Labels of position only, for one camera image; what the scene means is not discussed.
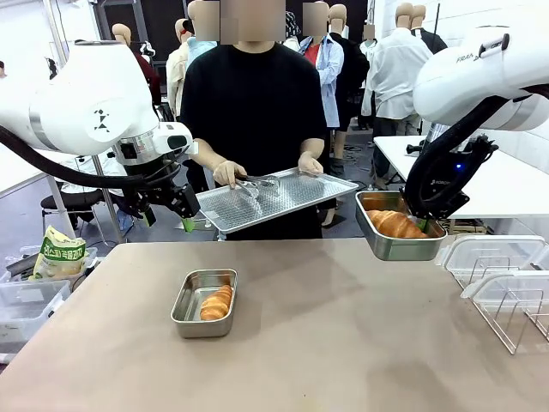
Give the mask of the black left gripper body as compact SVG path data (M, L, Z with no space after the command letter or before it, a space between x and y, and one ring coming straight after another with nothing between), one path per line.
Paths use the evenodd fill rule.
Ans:
M143 211L152 204L164 206L181 218L194 217L200 211L200 204L193 188L174 183L147 188L127 189L126 202L135 217L143 218Z

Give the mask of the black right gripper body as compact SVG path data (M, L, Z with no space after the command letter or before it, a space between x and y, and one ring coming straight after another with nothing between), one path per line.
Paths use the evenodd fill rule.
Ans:
M418 217L446 217L464 198L462 181L467 177L465 165L420 165Z

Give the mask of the person's right hand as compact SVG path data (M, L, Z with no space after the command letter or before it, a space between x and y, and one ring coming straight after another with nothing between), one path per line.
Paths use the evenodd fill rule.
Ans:
M213 171L214 181L219 185L228 185L234 189L237 185L237 179L246 177L247 172L239 164L233 161L222 161Z

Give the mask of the person's left hand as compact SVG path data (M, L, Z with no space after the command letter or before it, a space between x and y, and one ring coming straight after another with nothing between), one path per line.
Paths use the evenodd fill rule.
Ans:
M305 151L300 155L298 169L302 173L309 173L311 175L319 175L323 173L323 166L316 159L315 154L311 151Z

